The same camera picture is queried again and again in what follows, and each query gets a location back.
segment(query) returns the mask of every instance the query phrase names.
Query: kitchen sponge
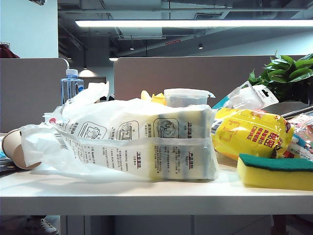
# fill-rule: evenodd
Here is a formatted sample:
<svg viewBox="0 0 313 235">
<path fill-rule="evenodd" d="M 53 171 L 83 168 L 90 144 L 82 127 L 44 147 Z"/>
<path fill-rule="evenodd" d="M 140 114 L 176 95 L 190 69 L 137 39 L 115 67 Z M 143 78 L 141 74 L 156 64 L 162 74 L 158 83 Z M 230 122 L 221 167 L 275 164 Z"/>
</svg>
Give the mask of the kitchen sponge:
<svg viewBox="0 0 313 235">
<path fill-rule="evenodd" d="M 240 154 L 237 171 L 246 186 L 313 190 L 313 162 L 306 159 L 269 159 Z"/>
</svg>

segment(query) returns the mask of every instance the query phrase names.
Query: container lid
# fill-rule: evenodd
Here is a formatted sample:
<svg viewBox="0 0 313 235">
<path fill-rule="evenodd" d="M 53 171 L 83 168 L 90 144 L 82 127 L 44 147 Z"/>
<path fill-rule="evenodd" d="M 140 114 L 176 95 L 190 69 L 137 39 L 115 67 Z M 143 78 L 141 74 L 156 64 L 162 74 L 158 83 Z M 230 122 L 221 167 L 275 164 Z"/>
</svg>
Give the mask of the container lid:
<svg viewBox="0 0 313 235">
<path fill-rule="evenodd" d="M 215 96 L 205 90 L 196 90 L 196 89 L 186 89 L 186 88 L 173 88 L 173 89 L 165 89 L 164 90 L 164 95 L 196 95 L 196 96 L 206 96 L 206 97 L 211 97 L 215 98 Z"/>
<path fill-rule="evenodd" d="M 67 76 L 68 76 L 68 75 L 78 76 L 78 71 L 77 71 L 77 70 L 68 69 L 68 70 L 66 71 L 66 73 L 67 73 Z"/>
</svg>

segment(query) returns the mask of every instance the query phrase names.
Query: desk surface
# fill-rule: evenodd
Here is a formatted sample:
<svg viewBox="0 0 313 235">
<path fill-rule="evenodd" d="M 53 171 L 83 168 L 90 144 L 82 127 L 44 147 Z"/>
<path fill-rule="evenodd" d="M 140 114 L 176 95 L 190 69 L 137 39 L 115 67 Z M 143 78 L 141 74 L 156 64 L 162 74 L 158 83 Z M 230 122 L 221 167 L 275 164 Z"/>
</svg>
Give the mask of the desk surface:
<svg viewBox="0 0 313 235">
<path fill-rule="evenodd" d="M 312 214 L 313 191 L 245 188 L 236 168 L 220 165 L 215 181 L 151 182 L 106 169 L 72 178 L 54 171 L 0 179 L 2 215 Z"/>
</svg>

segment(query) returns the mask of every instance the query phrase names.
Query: barcode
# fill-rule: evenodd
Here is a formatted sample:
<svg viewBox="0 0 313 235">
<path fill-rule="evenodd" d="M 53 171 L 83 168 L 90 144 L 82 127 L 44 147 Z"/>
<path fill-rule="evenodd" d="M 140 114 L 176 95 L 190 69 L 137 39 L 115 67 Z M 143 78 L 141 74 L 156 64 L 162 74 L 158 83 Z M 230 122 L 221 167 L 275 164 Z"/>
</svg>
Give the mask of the barcode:
<svg viewBox="0 0 313 235">
<path fill-rule="evenodd" d="M 211 128 L 211 134 L 215 135 L 216 134 L 216 131 L 217 129 L 219 128 L 219 126 L 221 125 L 223 121 L 218 121 L 218 120 L 214 120 L 213 121 L 213 124 L 212 124 L 212 128 Z"/>
<path fill-rule="evenodd" d="M 60 143 L 61 149 L 68 149 L 67 145 L 64 142 L 64 139 L 62 138 L 62 136 L 59 133 L 55 133 L 54 136 L 57 139 L 57 141 Z"/>
</svg>

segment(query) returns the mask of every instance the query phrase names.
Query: plastic bottle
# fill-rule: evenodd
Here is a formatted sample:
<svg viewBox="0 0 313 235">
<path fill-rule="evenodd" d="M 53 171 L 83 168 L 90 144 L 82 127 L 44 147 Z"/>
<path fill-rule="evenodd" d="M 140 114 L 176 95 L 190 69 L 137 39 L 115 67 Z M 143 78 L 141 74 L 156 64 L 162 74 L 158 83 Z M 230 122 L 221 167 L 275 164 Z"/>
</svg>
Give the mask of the plastic bottle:
<svg viewBox="0 0 313 235">
<path fill-rule="evenodd" d="M 78 71 L 68 69 L 67 77 L 61 79 L 61 105 L 84 89 L 84 81 L 78 78 Z"/>
</svg>

